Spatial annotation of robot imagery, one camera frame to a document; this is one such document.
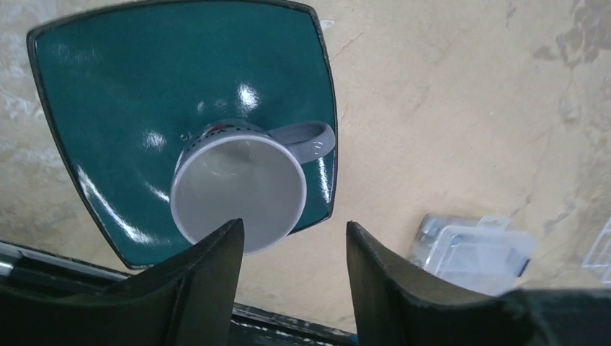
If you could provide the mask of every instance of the teal plate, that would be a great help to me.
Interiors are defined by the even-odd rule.
[[[74,185],[129,268],[189,246],[168,196],[183,145],[206,124],[237,117],[272,129],[319,120],[337,135],[322,31],[302,4],[121,4],[36,27],[27,48]],[[336,168],[335,151],[303,165],[308,199],[293,233],[331,216]]]

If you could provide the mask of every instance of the plastic packaging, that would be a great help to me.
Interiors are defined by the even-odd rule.
[[[604,270],[600,282],[611,283],[611,218],[598,234],[581,266],[595,272]]]
[[[427,216],[409,259],[455,285],[500,295],[522,275],[537,244],[534,236],[508,225],[509,220],[491,216],[479,222]]]

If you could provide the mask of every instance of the mug rim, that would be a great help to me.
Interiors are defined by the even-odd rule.
[[[172,219],[174,221],[174,224],[176,225],[176,227],[178,228],[178,231],[180,232],[180,234],[191,244],[196,244],[197,241],[194,241],[191,236],[184,230],[184,227],[182,225],[182,223],[179,221],[179,218],[177,216],[178,211],[176,210],[176,204],[174,204],[172,201],[174,200],[174,195],[177,193],[177,185],[180,183],[182,176],[184,175],[184,172],[189,168],[189,166],[191,165],[191,163],[197,159],[200,155],[202,155],[203,153],[205,153],[206,151],[215,148],[216,146],[219,146],[221,144],[224,143],[228,143],[228,142],[232,142],[232,141],[244,141],[244,140],[250,140],[250,141],[258,141],[261,143],[265,143],[268,144],[270,146],[273,146],[274,148],[276,148],[278,151],[281,151],[287,158],[289,158],[289,160],[291,161],[291,163],[293,164],[293,166],[296,168],[297,174],[299,176],[299,181],[301,182],[301,200],[299,201],[299,208],[298,208],[298,213],[296,213],[296,215],[293,217],[293,221],[291,222],[291,226],[288,227],[285,231],[283,231],[281,233],[281,235],[278,236],[277,239],[275,239],[273,242],[270,242],[269,244],[265,245],[264,247],[261,247],[259,249],[255,249],[253,251],[243,251],[243,255],[250,255],[250,254],[256,254],[257,252],[261,252],[263,250],[269,249],[270,247],[273,247],[275,244],[279,243],[281,240],[283,240],[297,225],[297,222],[299,222],[299,219],[301,218],[301,215],[303,214],[303,210],[306,207],[306,200],[308,197],[308,187],[307,187],[307,182],[306,182],[306,174],[303,172],[303,168],[301,167],[301,164],[297,161],[297,158],[293,155],[293,153],[290,152],[290,150],[288,150],[287,147],[283,146],[282,144],[280,144],[279,142],[277,142],[276,140],[274,140],[273,138],[270,138],[266,135],[257,135],[257,134],[252,134],[252,133],[240,133],[240,134],[231,134],[229,136],[224,136],[221,138],[215,138],[214,140],[208,142],[208,143],[204,143],[203,145],[201,145],[200,147],[196,148],[196,150],[192,151],[191,153],[189,153],[189,156],[187,157],[187,159],[184,161],[184,163],[180,163],[180,160],[183,159],[182,158],[182,154],[181,156],[179,156],[178,162],[177,164],[179,165],[179,167],[177,167],[178,169],[175,171],[174,176],[172,177],[172,182],[171,182],[171,187],[170,187],[170,196],[169,196],[169,204],[170,204],[170,212],[172,215]]]

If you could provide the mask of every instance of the mug handle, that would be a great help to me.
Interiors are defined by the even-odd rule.
[[[306,121],[267,132],[286,146],[300,164],[320,159],[335,148],[335,133],[322,121]]]

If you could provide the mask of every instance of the concrete surface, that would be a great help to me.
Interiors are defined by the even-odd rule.
[[[116,1],[0,0],[0,236],[125,270],[81,204],[37,101],[25,33]],[[520,284],[596,287],[611,216],[609,0],[309,0],[339,108],[333,218],[244,259],[237,301],[354,330],[345,223],[399,254],[426,213],[511,216]]]

